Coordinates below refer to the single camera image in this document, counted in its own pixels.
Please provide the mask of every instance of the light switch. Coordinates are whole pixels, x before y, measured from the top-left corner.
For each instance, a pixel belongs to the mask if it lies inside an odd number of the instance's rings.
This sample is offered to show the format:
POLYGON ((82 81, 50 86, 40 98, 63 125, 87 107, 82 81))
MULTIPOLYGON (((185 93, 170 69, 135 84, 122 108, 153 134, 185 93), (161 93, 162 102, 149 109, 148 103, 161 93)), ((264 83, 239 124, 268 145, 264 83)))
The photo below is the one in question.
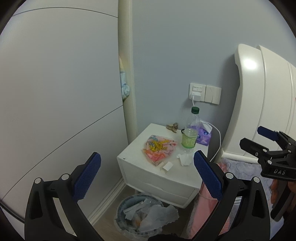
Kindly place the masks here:
POLYGON ((194 101, 205 101, 206 85, 191 83, 189 87, 189 99, 194 101))
POLYGON ((205 90, 205 102, 219 104, 221 97, 221 88, 215 86, 206 86, 205 90))

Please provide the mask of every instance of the nightstand drawer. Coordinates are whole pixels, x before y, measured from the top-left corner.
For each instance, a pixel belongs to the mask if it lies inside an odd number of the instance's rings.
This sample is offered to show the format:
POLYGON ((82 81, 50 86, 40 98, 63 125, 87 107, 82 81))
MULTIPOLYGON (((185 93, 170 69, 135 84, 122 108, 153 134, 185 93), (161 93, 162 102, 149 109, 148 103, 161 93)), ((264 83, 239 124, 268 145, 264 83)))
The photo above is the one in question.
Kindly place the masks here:
POLYGON ((154 187, 155 189, 162 190, 169 194, 184 197, 186 199, 189 198, 194 191, 193 187, 186 186, 181 183, 165 179, 163 177, 159 177, 125 161, 122 162, 122 165, 127 180, 129 180, 130 178, 132 178, 133 180, 139 180, 144 184, 154 187))
POLYGON ((180 197, 178 195, 165 192, 159 187, 153 186, 150 183, 144 183, 132 177, 128 177, 127 181, 128 181, 128 185, 132 186, 132 188, 135 188, 141 192, 148 192, 149 194, 155 196, 156 198, 162 199, 165 202, 169 202, 169 203, 171 202, 174 205, 178 205, 180 207, 183 207, 188 200, 185 197, 180 197))

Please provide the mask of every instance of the wooden floor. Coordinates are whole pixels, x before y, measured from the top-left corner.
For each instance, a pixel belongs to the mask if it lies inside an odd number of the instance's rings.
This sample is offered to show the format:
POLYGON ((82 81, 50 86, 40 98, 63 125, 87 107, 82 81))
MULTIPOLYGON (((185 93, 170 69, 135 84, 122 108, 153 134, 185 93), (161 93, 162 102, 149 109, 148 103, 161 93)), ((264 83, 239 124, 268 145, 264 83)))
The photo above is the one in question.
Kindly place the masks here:
MULTIPOLYGON (((100 218, 100 220, 94 225, 95 230, 105 241, 130 241, 130 239, 126 238, 119 231, 117 231, 114 226, 114 217, 120 202, 126 197, 134 194, 135 190, 126 186, 118 195, 118 197, 114 200, 108 210, 104 213, 104 215, 100 218)), ((189 204, 188 207, 185 209, 178 208, 180 216, 179 219, 173 223, 169 223, 168 225, 164 226, 163 233, 175 233, 180 236, 191 214, 192 205, 192 203, 189 204)))

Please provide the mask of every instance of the screw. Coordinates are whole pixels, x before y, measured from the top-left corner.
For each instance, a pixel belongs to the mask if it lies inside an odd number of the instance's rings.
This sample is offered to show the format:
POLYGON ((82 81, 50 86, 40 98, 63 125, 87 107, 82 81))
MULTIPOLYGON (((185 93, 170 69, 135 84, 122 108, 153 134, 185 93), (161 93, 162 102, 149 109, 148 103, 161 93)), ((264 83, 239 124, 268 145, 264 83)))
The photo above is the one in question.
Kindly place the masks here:
POLYGON ((233 174, 231 172, 226 173, 226 177, 228 179, 232 179, 233 178, 233 174))
POLYGON ((254 177, 254 182, 259 183, 260 179, 258 177, 254 177))
POLYGON ((69 174, 64 174, 64 175, 62 175, 62 179, 63 180, 67 180, 69 178, 69 174))
POLYGON ((40 183, 41 182, 41 178, 36 178, 35 181, 34 181, 36 184, 40 183))

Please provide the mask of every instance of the nightstand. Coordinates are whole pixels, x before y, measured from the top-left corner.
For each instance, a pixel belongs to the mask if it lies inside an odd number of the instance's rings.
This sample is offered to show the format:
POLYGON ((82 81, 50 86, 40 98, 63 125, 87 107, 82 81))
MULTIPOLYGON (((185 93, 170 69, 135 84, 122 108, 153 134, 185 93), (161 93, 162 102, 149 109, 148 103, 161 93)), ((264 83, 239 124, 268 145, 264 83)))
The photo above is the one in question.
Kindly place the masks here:
MULTIPOLYGON (((202 179, 193 162, 181 166, 177 154, 182 152, 182 134, 156 124, 150 124, 122 153, 117 157, 125 183, 140 191, 146 192, 159 200, 180 208, 186 208, 200 190, 202 179), (151 135, 167 137, 178 142, 173 154, 163 163, 154 166, 143 152, 145 143, 151 135), (170 161, 173 167, 166 172, 162 167, 170 161)), ((207 156, 208 147, 196 144, 195 151, 202 150, 207 156)))

